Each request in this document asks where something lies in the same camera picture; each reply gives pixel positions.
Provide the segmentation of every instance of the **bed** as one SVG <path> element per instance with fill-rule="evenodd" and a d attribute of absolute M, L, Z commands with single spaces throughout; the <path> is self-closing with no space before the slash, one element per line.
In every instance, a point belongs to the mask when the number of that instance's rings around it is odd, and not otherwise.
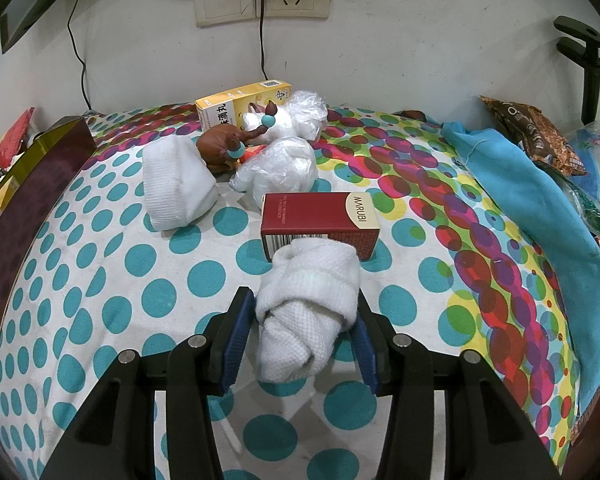
<path fill-rule="evenodd" d="M 431 120 L 330 109 L 314 142 L 314 191 L 366 190 L 381 235 L 362 263 L 372 310 L 429 349 L 483 354 L 554 462 L 566 459 L 579 366 L 556 277 L 538 245 L 501 213 Z M 270 269 L 253 203 L 219 182 L 220 199 L 189 226 L 156 232 L 142 196 L 142 147 L 195 142 L 193 104 L 88 125 L 98 148 L 40 227 L 0 332 L 0 441 L 37 479 L 97 379 L 126 348 L 166 351 L 224 312 L 238 286 Z M 226 480 L 375 476 L 390 401 L 362 383 L 348 336 L 318 376 L 254 378 L 252 331 L 237 383 L 209 407 Z M 164 396 L 155 417 L 156 478 L 168 479 Z M 436 397 L 433 478 L 444 471 Z"/>

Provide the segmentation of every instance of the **bed sheet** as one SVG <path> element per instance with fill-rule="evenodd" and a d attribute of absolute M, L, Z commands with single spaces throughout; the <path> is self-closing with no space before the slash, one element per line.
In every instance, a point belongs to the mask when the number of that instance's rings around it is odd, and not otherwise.
<path fill-rule="evenodd" d="M 372 310 L 429 349 L 483 354 L 525 410 L 552 459 L 566 458 L 578 362 L 557 280 L 540 248 L 504 216 L 441 138 L 439 126 L 334 108 L 315 143 L 314 191 L 369 192 L 381 235 L 363 262 Z M 260 215 L 218 184 L 191 225 L 156 232 L 142 196 L 142 145 L 195 142 L 192 104 L 93 116 L 98 150 L 41 227 L 0 334 L 0 439 L 23 478 L 44 464 L 97 379 L 126 348 L 171 349 L 270 269 Z M 227 480 L 369 479 L 390 399 L 361 382 L 350 341 L 314 378 L 254 378 L 252 331 L 237 383 L 209 399 Z M 436 397 L 434 478 L 443 473 L 444 409 Z M 168 479 L 164 395 L 155 405 L 158 480 Z"/>

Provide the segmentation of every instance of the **cardboard box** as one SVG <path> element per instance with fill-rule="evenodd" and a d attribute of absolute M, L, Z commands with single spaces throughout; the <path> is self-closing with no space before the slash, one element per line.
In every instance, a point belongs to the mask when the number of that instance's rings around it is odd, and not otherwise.
<path fill-rule="evenodd" d="M 369 193 L 268 193 L 260 236 L 267 260 L 295 238 L 329 238 L 353 245 L 360 260 L 374 252 L 380 225 Z"/>
<path fill-rule="evenodd" d="M 263 112 L 269 101 L 283 105 L 290 94 L 291 85 L 284 81 L 271 79 L 198 99 L 196 108 L 202 131 L 206 132 L 212 126 L 223 123 L 234 124 L 241 128 L 242 114 L 256 111 L 250 109 L 251 104 L 255 107 L 262 107 L 262 110 L 259 111 Z"/>

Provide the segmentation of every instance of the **barcode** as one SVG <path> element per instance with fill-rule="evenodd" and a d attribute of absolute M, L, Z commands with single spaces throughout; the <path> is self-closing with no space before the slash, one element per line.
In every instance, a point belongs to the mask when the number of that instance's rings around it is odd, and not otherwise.
<path fill-rule="evenodd" d="M 327 235 L 265 235 L 265 241 L 267 243 L 267 253 L 269 258 L 273 257 L 273 254 L 285 245 L 289 245 L 292 240 L 296 238 L 327 238 Z"/>

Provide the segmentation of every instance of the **white wall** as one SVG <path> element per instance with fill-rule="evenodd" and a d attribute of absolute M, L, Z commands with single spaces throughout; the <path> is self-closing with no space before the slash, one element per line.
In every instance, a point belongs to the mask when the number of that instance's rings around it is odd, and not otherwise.
<path fill-rule="evenodd" d="M 58 0 L 4 56 L 0 135 L 24 108 L 45 128 L 85 110 Z M 577 126 L 583 72 L 558 54 L 552 20 L 600 31 L 587 0 L 332 0 L 328 20 L 267 19 L 267 71 L 330 104 L 490 124 L 478 94 L 537 105 Z M 200 29 L 192 0 L 80 0 L 73 25 L 88 93 L 105 113 L 184 102 L 261 79 L 258 23 Z"/>

